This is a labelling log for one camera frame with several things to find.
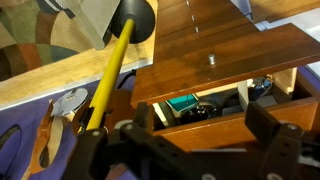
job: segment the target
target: screw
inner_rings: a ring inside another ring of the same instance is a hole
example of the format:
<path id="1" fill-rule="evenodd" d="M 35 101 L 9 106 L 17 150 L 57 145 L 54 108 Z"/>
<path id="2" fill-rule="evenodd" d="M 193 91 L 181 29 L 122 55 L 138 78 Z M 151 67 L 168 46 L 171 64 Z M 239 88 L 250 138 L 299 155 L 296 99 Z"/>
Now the screw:
<path id="1" fill-rule="evenodd" d="M 296 130 L 298 127 L 294 124 L 288 124 L 288 128 L 291 130 Z"/>
<path id="2" fill-rule="evenodd" d="M 216 180 L 216 177 L 212 174 L 206 173 L 202 175 L 201 180 Z"/>
<path id="3" fill-rule="evenodd" d="M 215 56 L 214 56 L 214 54 L 209 54 L 208 59 L 209 59 L 209 63 L 211 65 L 215 64 Z"/>
<path id="4" fill-rule="evenodd" d="M 93 131 L 92 135 L 93 136 L 99 136 L 100 135 L 100 131 Z"/>
<path id="5" fill-rule="evenodd" d="M 126 126 L 126 129 L 127 130 L 131 130 L 133 128 L 133 125 L 132 124 L 128 124 L 127 126 Z"/>
<path id="6" fill-rule="evenodd" d="M 267 175 L 268 180 L 283 180 L 282 177 L 277 173 L 269 173 Z"/>

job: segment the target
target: green object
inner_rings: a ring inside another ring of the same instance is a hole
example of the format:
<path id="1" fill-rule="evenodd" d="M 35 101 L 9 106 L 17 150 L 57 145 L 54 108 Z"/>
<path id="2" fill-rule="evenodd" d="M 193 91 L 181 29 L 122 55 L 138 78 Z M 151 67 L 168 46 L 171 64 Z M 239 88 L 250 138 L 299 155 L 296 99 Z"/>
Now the green object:
<path id="1" fill-rule="evenodd" d="M 180 112 L 198 103 L 198 99 L 193 94 L 180 96 L 166 101 L 175 111 Z"/>

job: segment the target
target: yellow handle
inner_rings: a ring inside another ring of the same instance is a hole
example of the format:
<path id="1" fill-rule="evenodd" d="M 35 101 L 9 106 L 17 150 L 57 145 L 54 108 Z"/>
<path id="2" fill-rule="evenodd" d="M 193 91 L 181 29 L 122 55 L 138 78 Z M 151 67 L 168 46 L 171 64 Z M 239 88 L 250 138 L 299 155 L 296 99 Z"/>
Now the yellow handle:
<path id="1" fill-rule="evenodd" d="M 86 128 L 87 130 L 100 127 L 103 113 L 108 105 L 111 92 L 114 89 L 114 85 L 122 66 L 122 61 L 134 29 L 134 24 L 135 23 L 132 19 L 128 19 L 124 25 L 119 40 L 111 55 L 109 64 L 104 71 L 102 79 L 89 106 L 93 107 L 94 110 Z"/>

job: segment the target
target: patterned rug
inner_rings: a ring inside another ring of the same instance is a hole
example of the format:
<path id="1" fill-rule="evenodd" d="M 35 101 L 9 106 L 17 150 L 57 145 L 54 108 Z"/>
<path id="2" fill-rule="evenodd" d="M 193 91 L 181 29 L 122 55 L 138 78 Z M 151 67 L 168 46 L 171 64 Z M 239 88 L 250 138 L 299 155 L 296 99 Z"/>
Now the patterned rug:
<path id="1" fill-rule="evenodd" d="M 75 18 L 36 0 L 0 0 L 0 81 L 92 48 Z"/>

